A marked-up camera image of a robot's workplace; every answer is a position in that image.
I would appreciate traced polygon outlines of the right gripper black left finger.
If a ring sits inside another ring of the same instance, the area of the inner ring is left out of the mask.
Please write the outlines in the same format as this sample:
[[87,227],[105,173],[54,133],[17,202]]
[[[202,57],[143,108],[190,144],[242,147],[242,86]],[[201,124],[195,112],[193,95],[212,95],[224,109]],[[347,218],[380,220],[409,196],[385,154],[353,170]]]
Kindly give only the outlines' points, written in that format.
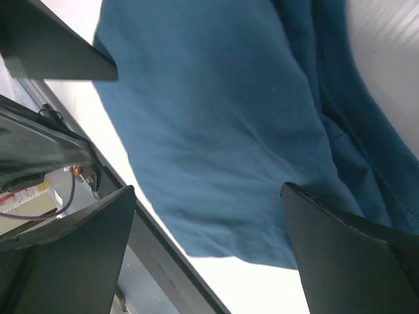
[[136,208],[132,186],[1,241],[2,313],[110,313]]

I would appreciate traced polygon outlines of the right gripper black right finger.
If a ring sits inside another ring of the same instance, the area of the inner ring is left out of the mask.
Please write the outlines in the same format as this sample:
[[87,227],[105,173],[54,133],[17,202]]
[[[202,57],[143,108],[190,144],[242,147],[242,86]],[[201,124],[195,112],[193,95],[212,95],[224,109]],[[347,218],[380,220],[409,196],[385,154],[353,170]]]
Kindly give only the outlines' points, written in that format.
[[282,187],[289,237],[311,313],[417,313],[418,236]]

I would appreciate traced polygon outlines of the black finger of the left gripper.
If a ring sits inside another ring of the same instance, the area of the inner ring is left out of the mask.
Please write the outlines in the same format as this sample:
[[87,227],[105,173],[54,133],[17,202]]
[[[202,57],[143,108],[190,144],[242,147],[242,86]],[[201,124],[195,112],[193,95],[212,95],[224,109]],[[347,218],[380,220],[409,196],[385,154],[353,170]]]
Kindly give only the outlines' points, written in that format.
[[1,56],[16,79],[118,79],[114,61],[41,1],[1,1]]

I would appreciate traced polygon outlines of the teal blue t shirt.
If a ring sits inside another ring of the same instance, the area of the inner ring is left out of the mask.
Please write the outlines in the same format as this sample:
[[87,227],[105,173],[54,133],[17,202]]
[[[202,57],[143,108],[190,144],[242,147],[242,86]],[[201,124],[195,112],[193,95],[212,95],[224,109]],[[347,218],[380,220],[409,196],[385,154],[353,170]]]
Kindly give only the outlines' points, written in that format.
[[101,102],[153,209],[187,254],[296,269],[294,183],[418,232],[418,160],[354,64],[344,1],[104,1]]

